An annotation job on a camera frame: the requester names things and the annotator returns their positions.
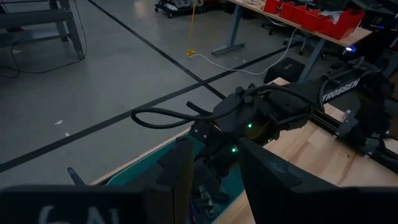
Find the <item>black cable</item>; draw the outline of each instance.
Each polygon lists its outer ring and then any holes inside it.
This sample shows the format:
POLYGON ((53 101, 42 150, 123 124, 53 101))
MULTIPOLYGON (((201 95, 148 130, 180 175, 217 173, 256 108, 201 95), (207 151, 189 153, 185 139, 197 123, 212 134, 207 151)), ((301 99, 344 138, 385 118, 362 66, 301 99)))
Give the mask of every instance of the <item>black cable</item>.
POLYGON ((40 71, 40 72, 30 72, 30 71, 23 71, 23 70, 20 70, 20 69, 19 69, 18 63, 17 63, 17 61, 16 61, 16 59, 15 59, 15 57, 14 57, 14 52, 12 51, 13 47, 11 47, 11 56, 12 56, 12 59, 13 59, 13 61, 14 61, 14 63, 15 63, 15 65, 16 65, 17 68, 12 68, 12 67, 9 67, 9 66, 0 66, 0 68, 6 68, 6 69, 13 70, 13 71, 17 71, 18 74, 17 74, 16 76, 14 76, 14 77, 6 77, 6 78, 16 78, 16 77, 18 77, 18 75, 19 75, 20 73, 43 74, 43 73, 47 73, 47 72, 54 71, 54 70, 59 69, 59 68, 63 68, 63 67, 69 66, 69 65, 73 65, 73 64, 75 64, 75 63, 81 62, 82 60, 84 60, 84 59, 86 58, 86 55, 87 55, 87 38, 86 38, 86 32, 85 32, 85 30, 84 30, 83 23, 82 23, 82 21, 81 21, 80 12, 79 12, 79 8, 78 8, 78 6, 77 6, 76 0, 73 0, 73 2, 74 2, 74 4, 75 4, 75 6, 76 6, 77 16, 78 16, 78 18, 79 18, 80 27, 81 27, 81 30, 82 30, 82 32, 83 32, 83 38, 84 38, 84 40, 85 40, 85 52, 84 52, 84 54, 83 54, 83 57, 82 57, 81 59, 78 59, 78 60, 74 61, 74 62, 70 62, 70 63, 67 63, 67 64, 65 64, 65 65, 61 65, 61 66, 58 66, 58 67, 55 67, 55 68, 51 68, 51 69, 48 69, 48 70, 44 70, 44 71, 40 71))
POLYGON ((19 65, 18 65, 17 61, 15 60, 15 57, 14 57, 14 54, 12 53, 12 51, 14 50, 14 47, 15 47, 22 39, 23 39, 23 38, 21 38, 21 39, 15 41, 15 43, 13 43, 12 46, 11 46, 11 57, 12 57, 12 60, 14 61, 14 63, 15 63, 15 66, 17 67, 17 71, 18 71, 17 75, 15 75, 15 76, 13 76, 13 77, 9 77, 9 76, 6 76, 6 75, 0 75, 1 77, 4 77, 4 78, 17 78, 17 77, 21 74, 21 71, 19 70, 19 65))
POLYGON ((191 121, 203 121, 203 122, 212 122, 218 118, 222 118, 230 113, 232 113, 236 108, 238 108, 242 102, 244 101, 246 96, 249 96, 253 93, 259 93, 260 91, 264 90, 279 90, 283 91, 286 93, 289 93, 293 96, 296 96, 297 98, 300 98, 303 101, 306 101, 307 103, 310 103, 311 105, 318 107, 314 102, 312 102, 310 99, 308 99, 306 96, 301 95, 300 93, 296 93, 284 86, 276 86, 276 85, 263 85, 259 86, 253 89, 249 89, 245 92, 245 94, 241 97, 241 100, 239 103, 237 103, 235 106, 233 106, 230 110, 225 111, 224 113, 221 114, 212 114, 209 116, 202 116, 202 115, 196 115, 192 116, 189 114, 182 114, 176 111, 171 111, 167 109, 162 109, 162 108, 136 108, 131 111, 130 117, 133 121, 135 121, 137 124, 147 127, 147 128, 152 128, 152 129, 169 129, 169 128, 175 128, 178 126, 181 126, 183 124, 187 124, 191 121), (147 123, 137 117, 137 114, 139 113, 157 113, 157 114, 162 114, 166 116, 171 116, 174 118, 180 118, 183 119, 182 121, 176 122, 176 123, 171 123, 171 124, 150 124, 147 123))

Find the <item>white cable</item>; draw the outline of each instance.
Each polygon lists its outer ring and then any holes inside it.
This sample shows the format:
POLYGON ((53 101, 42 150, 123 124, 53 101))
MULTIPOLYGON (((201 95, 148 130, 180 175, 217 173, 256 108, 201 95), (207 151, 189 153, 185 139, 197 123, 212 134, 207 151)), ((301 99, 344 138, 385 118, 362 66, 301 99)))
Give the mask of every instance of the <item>white cable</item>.
POLYGON ((287 44, 286 51, 285 51, 285 53, 281 56, 281 58, 278 59, 275 63, 273 63, 271 66, 269 66, 268 68, 266 68, 264 71, 262 71, 262 72, 260 72, 260 73, 252 73, 252 72, 245 71, 245 70, 226 68, 226 67, 223 67, 223 66, 221 66, 221 65, 218 65, 218 64, 212 62, 212 61, 209 60, 206 56, 201 55, 201 54, 192 55, 192 56, 190 56, 190 58, 200 56, 200 57, 203 57, 204 59, 206 59, 206 60, 207 60, 208 62, 210 62, 212 65, 216 65, 217 67, 223 68, 223 69, 228 70, 228 71, 233 71, 233 72, 245 72, 245 73, 248 73, 248 74, 251 74, 251 75, 262 75, 264 72, 268 71, 268 69, 270 69, 272 66, 276 65, 277 63, 279 63, 279 62, 286 56, 287 51, 289 50, 290 44, 292 43, 292 39, 293 39, 293 36, 294 36, 294 33, 296 32, 296 30, 297 30, 297 29, 295 29, 295 30, 293 31, 292 36, 291 36, 290 39, 289 39, 289 43, 287 44))

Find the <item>black cable bundle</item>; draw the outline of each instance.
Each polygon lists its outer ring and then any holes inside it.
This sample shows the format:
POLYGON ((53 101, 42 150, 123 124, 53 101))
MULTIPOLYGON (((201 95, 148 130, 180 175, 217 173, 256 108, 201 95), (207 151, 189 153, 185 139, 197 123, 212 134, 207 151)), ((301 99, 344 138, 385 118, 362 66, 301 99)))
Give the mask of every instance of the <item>black cable bundle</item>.
POLYGON ((201 108, 199 108, 198 106, 194 105, 191 102, 187 103, 187 106, 191 109, 193 109, 194 111, 198 112, 199 115, 196 116, 192 116, 189 114, 183 114, 183 113, 179 113, 176 111, 171 111, 171 110, 167 110, 167 109, 162 109, 162 108, 136 108, 133 109, 131 111, 130 117, 133 121, 135 121, 137 124, 143 126, 143 127, 147 127, 147 128, 152 128, 152 129, 169 129, 169 128, 175 128, 178 126, 181 126, 183 124, 187 124, 191 121, 202 121, 202 122, 213 122, 214 120, 218 119, 218 118, 222 118, 230 113, 232 113, 234 110, 236 110, 239 106, 241 106, 243 104, 244 98, 246 96, 249 96, 251 94, 257 94, 257 95, 261 95, 261 92, 264 90, 277 90, 277 91, 283 91, 286 93, 289 93, 293 96, 296 96, 297 98, 306 101, 307 103, 313 105, 314 107, 320 109, 319 105, 317 105, 316 103, 312 102, 309 98, 307 98, 306 96, 294 92, 284 86, 275 86, 275 85, 263 85, 263 86, 259 86, 256 88, 250 88, 248 90, 246 90, 245 94, 241 97, 241 100, 239 101, 239 103, 237 103, 234 107, 232 107, 230 110, 221 113, 221 114, 213 114, 210 113, 208 111, 205 111, 201 108), (180 118, 182 119, 182 121, 176 122, 176 123, 172 123, 172 124, 150 124, 147 123, 141 119, 139 119, 137 117, 137 114, 139 113, 155 113, 155 114, 162 114, 162 115, 166 115, 166 116, 170 116, 173 118, 180 118))

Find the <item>blue light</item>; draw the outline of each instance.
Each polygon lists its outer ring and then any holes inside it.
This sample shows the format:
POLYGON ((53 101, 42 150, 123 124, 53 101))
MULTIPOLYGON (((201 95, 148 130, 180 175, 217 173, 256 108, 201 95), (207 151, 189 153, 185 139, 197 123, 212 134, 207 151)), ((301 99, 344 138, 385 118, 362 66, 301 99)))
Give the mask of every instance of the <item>blue light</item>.
POLYGON ((346 47, 346 51, 348 51, 348 52, 355 52, 355 47, 354 47, 354 46, 346 47))

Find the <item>black floor tape line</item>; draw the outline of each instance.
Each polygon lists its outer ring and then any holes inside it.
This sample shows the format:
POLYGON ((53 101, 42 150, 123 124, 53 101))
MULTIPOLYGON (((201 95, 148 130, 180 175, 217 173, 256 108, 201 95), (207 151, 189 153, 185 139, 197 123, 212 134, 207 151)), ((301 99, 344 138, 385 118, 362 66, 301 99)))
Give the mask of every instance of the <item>black floor tape line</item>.
MULTIPOLYGON (((97 3, 93 2, 92 0, 87 0, 88 2, 92 3, 92 5, 94 5, 95 7, 97 7, 101 12, 105 13, 108 17, 110 17, 112 20, 114 20, 115 22, 117 22, 119 25, 121 25, 123 28, 125 28, 127 31, 129 31, 132 35, 136 36, 139 40, 141 40, 143 43, 145 43, 146 45, 148 45, 150 48, 152 48, 153 50, 155 50, 157 53, 159 53, 161 56, 163 56, 164 58, 166 58, 169 62, 173 63, 175 66, 177 66, 179 69, 181 69, 182 71, 184 71, 187 75, 189 75, 191 78, 193 78, 194 80, 196 80, 197 82, 202 82, 203 80, 201 78, 199 78, 197 75, 195 75, 193 72, 191 72, 189 69, 185 68, 182 64, 180 64, 178 61, 176 61, 174 58, 172 58, 171 56, 169 56, 168 54, 166 54, 163 50, 160 50, 158 47, 156 47, 154 44, 152 44, 151 42, 149 42, 147 39, 143 38, 141 35, 139 35, 136 31, 134 31, 132 28, 128 27, 127 25, 125 25, 125 23, 123 23, 122 21, 120 21, 118 18, 116 18, 115 16, 113 16, 112 14, 110 14, 108 11, 106 11, 105 9, 103 9, 101 6, 99 6, 97 3)), ((204 85, 205 88, 207 88, 208 90, 210 90, 212 93, 214 93, 216 96, 220 97, 221 99, 224 99, 225 96, 222 95, 218 90, 214 89, 212 86, 205 84, 204 85)))
MULTIPOLYGON (((276 54, 279 54, 279 53, 281 53, 281 52, 283 52, 285 50, 286 50, 286 47, 281 48, 279 50, 276 50, 275 52, 271 52, 271 53, 269 53, 267 55, 264 55, 262 57, 254 59, 254 60, 252 60, 250 62, 247 62, 245 64, 237 66, 236 68, 233 68, 233 69, 234 70, 236 70, 236 69, 244 69, 244 68, 246 68, 246 67, 248 67, 250 65, 253 65, 253 64, 257 63, 257 62, 265 60, 265 59, 267 59, 269 57, 272 57, 272 56, 274 56, 276 54)), ((162 97, 160 97, 160 98, 158 98, 156 100, 152 100, 151 102, 148 102, 148 103, 146 103, 144 105, 141 105, 140 107, 145 108, 145 107, 158 105, 158 104, 163 103, 163 102, 165 102, 167 100, 175 98, 176 96, 179 96, 179 95, 182 95, 182 94, 187 93, 189 91, 192 91, 194 89, 197 89, 197 88, 199 88, 199 87, 201 87, 201 86, 203 86, 205 84, 209 84, 209 83, 211 83, 213 81, 219 80, 220 78, 223 78, 223 77, 225 77, 227 75, 230 75, 232 73, 234 73, 234 71, 223 72, 223 73, 221 73, 219 75, 216 75, 214 77, 211 77, 211 78, 208 78, 206 80, 203 80, 200 83, 196 83, 196 84, 190 85, 190 86, 185 87, 185 88, 183 88, 181 90, 175 91, 175 92, 170 93, 170 94, 165 95, 165 96, 162 96, 162 97)), ((40 156, 43 156, 44 154, 46 154, 48 152, 52 152, 52 151, 54 151, 54 150, 56 150, 56 149, 58 149, 58 148, 60 148, 62 146, 65 146, 65 145, 67 145, 67 144, 69 144, 71 142, 79 140, 79 139, 81 139, 81 138, 83 138, 83 137, 85 137, 85 136, 87 136, 89 134, 93 134, 93 133, 95 133, 97 131, 100 131, 100 130, 102 130, 104 128, 107 128, 108 126, 110 126, 112 124, 115 124, 115 123, 117 123, 117 122, 119 122, 121 120, 124 120, 126 118, 129 118, 129 117, 130 117, 130 111, 124 112, 124 113, 119 114, 117 116, 114 116, 114 117, 112 117, 110 119, 107 119, 107 120, 105 120, 103 122, 95 124, 95 125, 93 125, 93 126, 91 126, 89 128, 86 128, 86 129, 84 129, 82 131, 79 131, 79 132, 77 132, 75 134, 72 134, 72 135, 70 135, 70 136, 68 136, 66 138, 60 139, 58 141, 55 141, 55 142, 53 142, 51 144, 48 144, 48 145, 46 145, 44 147, 36 149, 36 150, 34 150, 32 152, 28 152, 27 154, 19 156, 19 157, 15 158, 15 159, 11 159, 10 161, 7 161, 7 162, 5 162, 3 164, 0 164, 0 173, 2 173, 4 171, 7 171, 9 169, 12 169, 12 168, 14 168, 16 166, 19 166, 19 165, 21 165, 21 164, 23 164, 25 162, 29 162, 29 161, 31 161, 33 159, 36 159, 36 158, 40 157, 40 156)))
MULTIPOLYGON (((151 47, 152 49, 154 49, 156 52, 158 52, 159 54, 161 54, 163 57, 165 57, 166 59, 168 59, 170 62, 172 62, 174 65, 176 65, 179 69, 183 70, 186 74, 190 75, 192 78, 194 78, 198 83, 190 85, 188 87, 185 87, 181 90, 175 91, 173 93, 170 93, 168 95, 162 96, 156 100, 153 100, 151 102, 148 102, 144 105, 141 105, 140 107, 151 107, 151 106, 155 106, 158 105, 160 103, 163 103, 167 100, 170 100, 172 98, 175 98, 176 96, 182 95, 184 93, 187 93, 189 91, 192 91, 194 89, 197 89, 201 86, 206 87, 208 90, 210 90, 212 93, 214 93, 216 96, 218 96, 221 99, 224 99, 225 96, 223 94, 221 94, 218 90, 214 89, 212 86, 209 85, 209 83, 219 80, 220 78, 223 78, 227 75, 230 75, 232 73, 234 73, 235 71, 225 71, 219 75, 216 75, 214 77, 208 78, 206 80, 202 80, 201 78, 199 78, 198 76, 196 76, 193 72, 191 72, 189 69, 185 68, 183 65, 181 65, 180 63, 178 63, 176 60, 174 60, 173 58, 171 58, 169 55, 167 55, 165 52, 161 51, 160 49, 158 49, 156 46, 154 46, 152 43, 150 43, 149 41, 147 41, 145 38, 141 37, 137 32, 133 31, 131 28, 129 28, 127 25, 123 24, 119 19, 115 18, 114 16, 112 16, 110 13, 108 13, 107 11, 105 11, 102 7, 100 7, 99 5, 97 5, 95 2, 93 2, 92 0, 88 0, 88 2, 92 3, 92 5, 96 6, 100 11, 102 11, 103 13, 105 13, 106 15, 108 15, 110 18, 112 18, 113 20, 115 20, 119 25, 123 26, 125 29, 127 29, 130 33, 132 33, 133 35, 135 35, 138 39, 140 39, 141 41, 143 41, 145 44, 147 44, 149 47, 151 47)), ((291 44, 290 48, 293 48, 297 45, 299 45, 300 43, 295 43, 295 44, 291 44)), ((272 57, 276 54, 279 54, 281 52, 284 52, 286 50, 286 47, 283 47, 279 50, 276 50, 274 52, 271 52, 267 55, 264 55, 262 57, 259 57, 257 59, 254 59, 248 63, 244 63, 240 66, 237 66, 236 68, 233 68, 233 70, 241 70, 244 69, 250 65, 254 65, 255 63, 258 63, 262 60, 265 60, 269 57, 272 57)), ((110 119, 107 119, 103 122, 100 122, 98 124, 95 124, 89 128, 86 128, 82 131, 79 131, 75 134, 72 134, 66 138, 60 139, 58 141, 55 141, 51 144, 48 144, 44 147, 41 147, 39 149, 36 149, 32 152, 28 152, 27 154, 24 154, 22 156, 19 156, 15 159, 11 159, 10 161, 7 161, 3 164, 0 164, 0 173, 5 172, 9 169, 12 169, 14 167, 17 167, 21 164, 24 164, 25 162, 29 162, 33 159, 36 159, 40 156, 43 156, 46 153, 52 152, 62 146, 65 146, 71 142, 74 142, 76 140, 79 140, 89 134, 93 134, 97 131, 100 131, 104 128, 107 128, 108 126, 115 124, 121 120, 124 120, 126 118, 130 117, 130 111, 124 112, 122 114, 119 114, 115 117, 112 117, 110 119)))

